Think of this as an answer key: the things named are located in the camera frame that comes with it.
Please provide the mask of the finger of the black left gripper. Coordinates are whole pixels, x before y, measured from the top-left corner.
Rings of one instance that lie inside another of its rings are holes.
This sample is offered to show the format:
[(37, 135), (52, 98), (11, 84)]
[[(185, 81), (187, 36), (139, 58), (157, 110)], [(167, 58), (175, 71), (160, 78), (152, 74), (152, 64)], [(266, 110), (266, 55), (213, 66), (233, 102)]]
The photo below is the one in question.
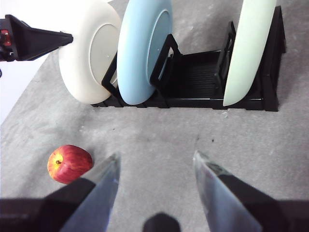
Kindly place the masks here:
[(72, 42), (71, 34), (32, 28), (19, 19), (14, 19), (16, 60), (35, 60)]

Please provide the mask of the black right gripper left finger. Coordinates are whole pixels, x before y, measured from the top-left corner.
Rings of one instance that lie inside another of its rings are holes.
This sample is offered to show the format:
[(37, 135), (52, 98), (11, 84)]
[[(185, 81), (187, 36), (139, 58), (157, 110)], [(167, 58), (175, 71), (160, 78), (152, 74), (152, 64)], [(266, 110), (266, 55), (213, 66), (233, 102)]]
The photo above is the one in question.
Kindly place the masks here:
[(0, 201), (2, 232), (104, 232), (120, 180), (120, 154), (43, 198)]

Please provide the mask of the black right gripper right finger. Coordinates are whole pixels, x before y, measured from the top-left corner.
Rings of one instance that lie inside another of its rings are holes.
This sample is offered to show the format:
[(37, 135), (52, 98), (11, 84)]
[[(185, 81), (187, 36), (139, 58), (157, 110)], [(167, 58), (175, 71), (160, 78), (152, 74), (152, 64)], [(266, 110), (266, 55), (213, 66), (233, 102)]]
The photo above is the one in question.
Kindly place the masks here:
[(242, 181), (205, 153), (193, 157), (197, 190), (212, 232), (307, 232), (309, 202), (277, 200)]

